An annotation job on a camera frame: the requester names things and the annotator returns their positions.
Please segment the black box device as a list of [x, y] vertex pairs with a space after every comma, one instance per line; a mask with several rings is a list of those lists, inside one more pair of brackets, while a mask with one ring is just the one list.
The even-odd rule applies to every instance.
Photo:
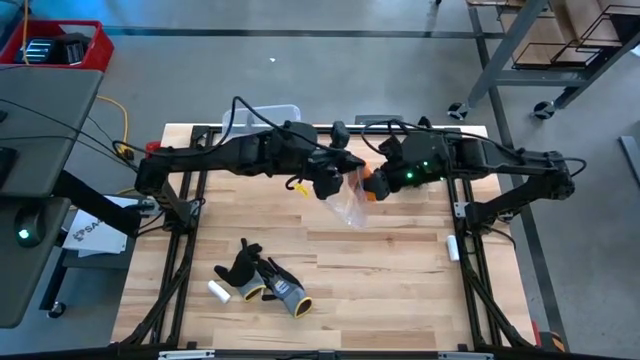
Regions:
[[82, 33], [68, 33], [55, 38], [58, 64], [74, 65], [83, 61], [91, 39]]

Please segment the black computer mouse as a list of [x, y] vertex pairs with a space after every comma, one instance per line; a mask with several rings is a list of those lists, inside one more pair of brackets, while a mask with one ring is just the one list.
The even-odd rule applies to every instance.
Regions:
[[45, 237], [45, 221], [40, 207], [21, 208], [15, 216], [14, 227], [16, 241], [21, 247], [32, 248], [39, 245]]

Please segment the red plastic crate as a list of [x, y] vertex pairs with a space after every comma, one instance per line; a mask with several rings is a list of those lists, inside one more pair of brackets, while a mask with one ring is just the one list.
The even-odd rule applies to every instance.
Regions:
[[[56, 37], [68, 33], [82, 33], [91, 39], [88, 51], [81, 63], [74, 65], [58, 64], [56, 61], [56, 49], [54, 58], [50, 63], [22, 64], [14, 61], [16, 53], [22, 45], [26, 44], [28, 39], [51, 38], [55, 40]], [[0, 48], [0, 66], [82, 69], [105, 72], [113, 52], [114, 45], [105, 33], [100, 21], [28, 20], [27, 26], [24, 26], [24, 21], [21, 20], [8, 36], [4, 46]]]

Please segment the grey desk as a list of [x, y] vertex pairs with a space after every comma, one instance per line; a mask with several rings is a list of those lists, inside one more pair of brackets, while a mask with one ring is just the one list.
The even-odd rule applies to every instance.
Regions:
[[[18, 326], [34, 294], [71, 202], [52, 190], [82, 129], [103, 73], [19, 67], [0, 71], [0, 147], [17, 159], [0, 181], [0, 329]], [[32, 248], [16, 241], [24, 207], [43, 210], [45, 237]]]

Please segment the grey block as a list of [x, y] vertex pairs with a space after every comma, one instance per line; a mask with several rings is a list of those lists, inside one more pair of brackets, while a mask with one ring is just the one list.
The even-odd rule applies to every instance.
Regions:
[[402, 115], [356, 115], [354, 123], [356, 125], [369, 125], [389, 120], [403, 121], [404, 118]]

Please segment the black striped device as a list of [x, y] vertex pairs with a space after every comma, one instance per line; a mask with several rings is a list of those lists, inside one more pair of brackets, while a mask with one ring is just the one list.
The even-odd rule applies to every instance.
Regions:
[[14, 57], [16, 63], [44, 64], [54, 58], [56, 41], [51, 38], [31, 38], [22, 45]]

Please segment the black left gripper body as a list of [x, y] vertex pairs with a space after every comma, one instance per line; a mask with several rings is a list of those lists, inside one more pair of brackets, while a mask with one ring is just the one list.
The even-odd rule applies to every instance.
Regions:
[[340, 174], [350, 171], [346, 146], [350, 140], [349, 131], [343, 122], [335, 122], [329, 132], [331, 143], [320, 144], [318, 129], [305, 122], [286, 122], [284, 130], [294, 142], [294, 149], [302, 151], [302, 159], [307, 165], [319, 169], [331, 168]]

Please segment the black support bar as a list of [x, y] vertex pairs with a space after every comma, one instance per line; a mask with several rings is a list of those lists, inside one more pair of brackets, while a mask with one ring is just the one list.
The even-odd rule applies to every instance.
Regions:
[[69, 199], [80, 210], [129, 237], [137, 236], [141, 222], [138, 212], [115, 204], [66, 170], [60, 172], [52, 194]]

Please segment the white printed paper sheet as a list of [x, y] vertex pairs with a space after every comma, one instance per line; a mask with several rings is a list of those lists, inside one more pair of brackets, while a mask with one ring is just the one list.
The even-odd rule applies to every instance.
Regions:
[[80, 257], [97, 254], [120, 254], [126, 249], [128, 236], [103, 220], [78, 210], [62, 248], [79, 252]]

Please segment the grey printed glove yellow cuff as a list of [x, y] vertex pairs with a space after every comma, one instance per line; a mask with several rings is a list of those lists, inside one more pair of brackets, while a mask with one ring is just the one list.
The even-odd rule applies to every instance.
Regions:
[[263, 301], [280, 300], [296, 319], [311, 310], [313, 300], [307, 295], [301, 282], [271, 257], [266, 260], [259, 259], [257, 270], [266, 285], [261, 297]]

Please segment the orange black foot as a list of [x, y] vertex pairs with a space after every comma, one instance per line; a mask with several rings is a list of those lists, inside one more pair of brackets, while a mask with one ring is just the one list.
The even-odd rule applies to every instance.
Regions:
[[566, 345], [562, 337], [552, 331], [539, 331], [536, 335], [537, 346], [545, 351], [564, 353]]

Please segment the clear plastic bag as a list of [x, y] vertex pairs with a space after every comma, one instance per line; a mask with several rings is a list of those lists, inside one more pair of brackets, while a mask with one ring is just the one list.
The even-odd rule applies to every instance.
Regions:
[[368, 201], [358, 182], [361, 168], [343, 174], [340, 191], [323, 201], [326, 208], [353, 228], [363, 228], [367, 221]]

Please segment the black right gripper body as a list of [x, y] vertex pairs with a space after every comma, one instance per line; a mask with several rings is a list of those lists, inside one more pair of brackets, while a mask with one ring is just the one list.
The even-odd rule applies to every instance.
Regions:
[[397, 138], [391, 138], [391, 141], [387, 153], [387, 180], [392, 193], [448, 176], [450, 156], [443, 135], [415, 132], [402, 141]]

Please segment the black glove yellow cuff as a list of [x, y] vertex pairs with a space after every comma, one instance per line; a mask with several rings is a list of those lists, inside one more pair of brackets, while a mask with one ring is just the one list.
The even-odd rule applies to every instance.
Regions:
[[241, 249], [237, 253], [230, 268], [216, 265], [214, 272], [231, 287], [235, 288], [245, 302], [261, 295], [266, 288], [264, 280], [257, 270], [256, 262], [262, 247], [259, 244], [248, 244], [246, 238], [241, 238]]

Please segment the clear plastic bin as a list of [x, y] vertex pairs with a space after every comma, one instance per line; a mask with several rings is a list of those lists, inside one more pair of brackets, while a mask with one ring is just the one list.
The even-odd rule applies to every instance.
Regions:
[[[293, 104], [259, 106], [255, 107], [254, 110], [276, 125], [283, 125], [286, 121], [301, 121], [301, 111]], [[228, 138], [250, 135], [270, 129], [270, 125], [243, 105], [237, 105], [235, 112], [232, 112], [232, 110], [226, 111], [222, 117], [221, 133], [227, 133]]]

